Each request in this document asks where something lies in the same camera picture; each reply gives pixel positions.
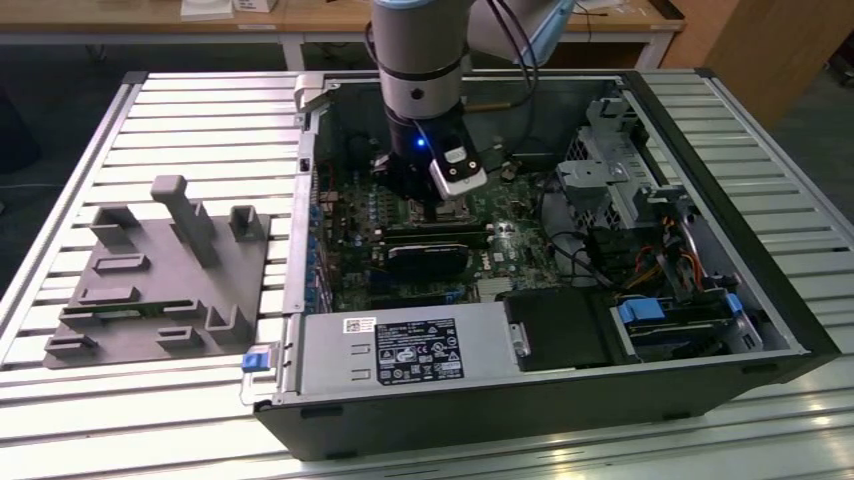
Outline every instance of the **white label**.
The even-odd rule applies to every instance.
[[[376,325],[376,317],[346,318],[344,333],[371,333]]]
[[[449,163],[459,163],[466,160],[466,149],[463,147],[455,148],[445,152],[445,159]]]
[[[239,30],[275,30],[275,25],[238,25]]]

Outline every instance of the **barcode sticker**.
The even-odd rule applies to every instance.
[[[376,317],[346,318],[344,333],[371,333],[376,325]]]

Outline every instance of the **wooden table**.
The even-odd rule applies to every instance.
[[[270,14],[182,22],[180,0],[1,0],[0,44],[278,43],[288,69],[304,70],[304,43],[362,42],[370,4],[279,0]],[[685,22],[667,20],[647,0],[594,13],[607,16],[574,15],[561,41],[641,43],[637,67],[658,67]]]

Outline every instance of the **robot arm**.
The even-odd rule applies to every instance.
[[[374,0],[368,49],[380,71],[391,129],[391,152],[378,162],[375,173],[398,195],[426,205],[463,195],[487,181],[463,123],[466,45],[517,63],[545,62],[563,32],[573,0],[506,1],[527,37],[511,33],[517,47],[498,22],[497,3]]]

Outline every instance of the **table leg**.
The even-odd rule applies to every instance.
[[[303,57],[303,36],[294,34],[282,35],[280,42],[287,69],[291,71],[304,71],[306,58]]]
[[[653,38],[643,46],[643,51],[638,57],[635,68],[638,70],[654,70],[662,64],[674,32],[659,32],[653,34]]]

